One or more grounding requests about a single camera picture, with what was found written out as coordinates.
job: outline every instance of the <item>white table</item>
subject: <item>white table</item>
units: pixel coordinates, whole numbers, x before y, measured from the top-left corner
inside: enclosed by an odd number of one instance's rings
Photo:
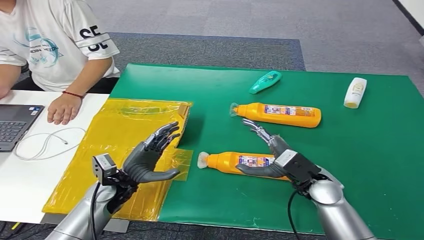
[[[87,130],[94,115],[108,98],[108,94],[87,94],[78,116],[68,125],[47,122],[47,107],[61,95],[60,92],[14,90],[0,104],[43,105],[46,108],[29,129],[26,136],[53,133],[60,129],[79,127]],[[80,129],[65,130],[57,134],[69,142],[63,144],[52,138],[44,156],[60,153],[78,144],[84,136]],[[32,157],[39,150],[47,135],[39,135],[23,141],[18,154]],[[43,223],[43,206],[49,199],[77,148],[46,160],[25,161],[12,153],[0,153],[0,221]]]

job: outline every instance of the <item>orange bottle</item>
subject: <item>orange bottle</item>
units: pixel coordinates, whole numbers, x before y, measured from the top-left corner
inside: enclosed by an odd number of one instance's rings
[[[227,151],[219,154],[208,154],[202,151],[197,158],[197,166],[200,169],[213,168],[226,174],[241,174],[240,170],[236,168],[237,164],[244,164],[249,167],[267,167],[273,163],[275,157],[271,154],[256,154],[256,153],[240,153]],[[279,180],[289,180],[286,177],[273,178]]]
[[[321,110],[315,107],[273,105],[254,102],[246,105],[233,103],[230,115],[274,124],[315,128],[321,121]]]

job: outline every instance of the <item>white cable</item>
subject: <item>white cable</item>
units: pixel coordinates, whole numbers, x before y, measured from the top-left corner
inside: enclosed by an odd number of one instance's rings
[[[42,158],[39,158],[41,155],[43,155],[43,154],[46,152],[46,150],[47,150],[47,145],[49,144],[49,141],[50,141],[50,139],[52,139],[52,137],[56,137],[56,138],[60,139],[60,140],[62,141],[62,143],[63,143],[63,144],[67,145],[67,144],[68,144],[68,142],[67,142],[65,139],[61,138],[60,136],[57,136],[56,134],[57,134],[57,133],[59,133],[59,132],[65,131],[65,130],[70,130],[70,129],[79,129],[79,130],[82,130],[82,131],[84,132],[84,134],[86,133],[86,130],[85,130],[85,129],[82,129],[81,127],[68,127],[68,128],[65,128],[65,129],[61,129],[61,130],[55,131],[55,132],[53,132],[53,133],[37,133],[37,134],[34,134],[34,135],[30,135],[30,136],[27,136],[27,137],[22,138],[20,141],[18,141],[18,142],[16,143],[16,146],[15,146],[15,147],[14,147],[14,149],[13,149],[13,154],[14,154],[17,158],[19,158],[19,159],[21,159],[21,160],[25,160],[25,161],[46,160],[46,159],[51,159],[51,158],[56,157],[56,156],[58,156],[58,155],[64,154],[64,153],[66,153],[67,151],[72,150],[72,149],[74,149],[74,148],[78,147],[78,145],[80,145],[80,144],[78,143],[77,145],[75,145],[75,146],[73,146],[73,147],[70,147],[70,148],[66,149],[65,151],[59,152],[59,153],[57,153],[57,154],[54,154],[54,155],[51,155],[51,156],[48,156],[48,157],[42,157]],[[25,140],[27,140],[27,139],[29,139],[29,138],[31,138],[31,137],[34,137],[34,136],[37,136],[37,135],[44,135],[44,134],[47,134],[48,136],[47,136],[47,137],[46,137],[46,139],[44,140],[44,143],[43,143],[43,145],[42,145],[42,148],[41,148],[41,150],[40,150],[40,151],[38,151],[38,153],[37,153],[37,154],[35,154],[35,155],[34,155],[34,156],[32,156],[32,157],[23,157],[23,156],[20,156],[20,155],[18,154],[18,147],[19,147],[19,145],[20,145],[23,141],[25,141]]]

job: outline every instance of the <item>green tabletop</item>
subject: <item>green tabletop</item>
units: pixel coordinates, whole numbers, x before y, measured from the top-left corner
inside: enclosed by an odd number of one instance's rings
[[[160,221],[291,231],[286,181],[197,167],[201,151],[268,153],[264,142],[229,116],[231,103],[316,107],[316,128],[262,123],[294,150],[326,168],[381,239],[424,239],[424,99],[407,76],[281,71],[276,85],[256,95],[252,84],[267,70],[129,64],[112,98],[194,103],[179,148],[194,150],[187,181],[174,181]],[[358,109],[343,106],[354,77],[368,80]],[[296,196],[297,229],[322,233],[316,208]]]

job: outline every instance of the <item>gray carpet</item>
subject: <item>gray carpet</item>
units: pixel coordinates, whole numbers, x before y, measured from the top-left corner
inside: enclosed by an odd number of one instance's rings
[[[87,0],[108,32],[299,39],[307,71],[408,75],[420,34],[392,0]]]
[[[300,41],[250,37],[110,33],[127,63],[217,66],[305,71]]]
[[[25,225],[11,235],[9,222],[0,239],[2,240],[43,240],[55,227],[51,224]],[[323,236],[300,235],[302,240],[325,240]],[[291,233],[221,228],[212,226],[186,225],[163,222],[131,222],[127,233],[105,231],[99,240],[295,240]]]

